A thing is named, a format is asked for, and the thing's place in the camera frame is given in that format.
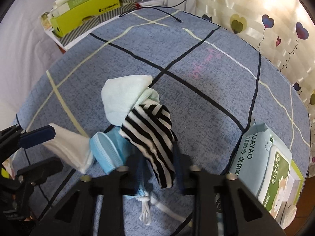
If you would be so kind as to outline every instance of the bed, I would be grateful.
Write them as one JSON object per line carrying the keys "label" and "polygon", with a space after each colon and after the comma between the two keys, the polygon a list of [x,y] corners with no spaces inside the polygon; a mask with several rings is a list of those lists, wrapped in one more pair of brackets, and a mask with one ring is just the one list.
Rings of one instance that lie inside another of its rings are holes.
{"label": "bed", "polygon": [[[297,92],[261,54],[230,31],[197,16],[149,8],[96,29],[67,51],[34,86],[18,112],[27,131],[55,123],[92,137],[110,126],[101,89],[107,79],[152,75],[160,103],[171,113],[172,130],[181,151],[195,164],[220,174],[228,166],[242,132],[252,122],[265,122],[292,152],[303,175],[308,171],[310,121]],[[44,146],[15,154],[15,170],[53,156]],[[93,164],[87,174],[104,175]],[[30,198],[41,219],[79,180],[67,164]],[[141,203],[124,199],[126,235],[168,235],[190,214],[191,196],[181,196],[176,183],[160,189],[153,177],[156,199],[152,224],[139,221]]]}

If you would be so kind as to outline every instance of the black and white striped sock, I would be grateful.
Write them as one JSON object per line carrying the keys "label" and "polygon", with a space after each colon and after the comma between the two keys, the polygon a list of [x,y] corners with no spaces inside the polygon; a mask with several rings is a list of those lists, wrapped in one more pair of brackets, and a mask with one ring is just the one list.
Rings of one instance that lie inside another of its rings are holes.
{"label": "black and white striped sock", "polygon": [[175,177],[170,112],[164,105],[134,107],[122,124],[119,134],[135,145],[152,165],[161,188],[172,187]]}

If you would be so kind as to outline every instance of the blue face mask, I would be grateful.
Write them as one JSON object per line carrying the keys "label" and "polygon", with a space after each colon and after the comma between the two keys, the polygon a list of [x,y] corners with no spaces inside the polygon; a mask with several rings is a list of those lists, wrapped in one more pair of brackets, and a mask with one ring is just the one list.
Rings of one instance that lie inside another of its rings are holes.
{"label": "blue face mask", "polygon": [[106,174],[126,163],[134,146],[119,134],[119,127],[108,133],[97,132],[90,140],[90,149]]}

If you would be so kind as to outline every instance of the wallpaper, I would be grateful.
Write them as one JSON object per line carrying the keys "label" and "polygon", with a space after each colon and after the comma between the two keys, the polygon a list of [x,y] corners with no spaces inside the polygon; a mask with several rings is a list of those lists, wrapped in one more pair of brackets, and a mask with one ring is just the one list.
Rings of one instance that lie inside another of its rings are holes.
{"label": "wallpaper", "polygon": [[196,14],[261,52],[298,92],[311,121],[315,175],[315,26],[299,0],[196,0]]}

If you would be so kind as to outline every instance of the screw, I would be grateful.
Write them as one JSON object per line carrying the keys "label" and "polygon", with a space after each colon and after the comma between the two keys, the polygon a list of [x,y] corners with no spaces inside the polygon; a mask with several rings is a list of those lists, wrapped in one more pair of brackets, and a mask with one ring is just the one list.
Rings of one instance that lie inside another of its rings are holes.
{"label": "screw", "polygon": [[235,180],[237,179],[237,175],[235,175],[234,173],[228,173],[225,176],[228,180]]}
{"label": "screw", "polygon": [[91,181],[91,176],[90,175],[83,175],[80,177],[80,180],[83,182],[90,182]]}
{"label": "screw", "polygon": [[126,171],[128,171],[128,166],[120,166],[119,168],[116,168],[116,170],[117,171],[119,171],[119,172],[126,172]]}
{"label": "screw", "polygon": [[19,180],[20,183],[22,183],[22,182],[24,181],[23,175],[20,175],[20,176],[18,177],[18,180]]}
{"label": "screw", "polygon": [[15,200],[12,202],[12,207],[14,208],[15,211],[18,209],[18,204],[16,203]]}
{"label": "screw", "polygon": [[201,168],[198,165],[191,165],[189,169],[191,171],[201,171]]}

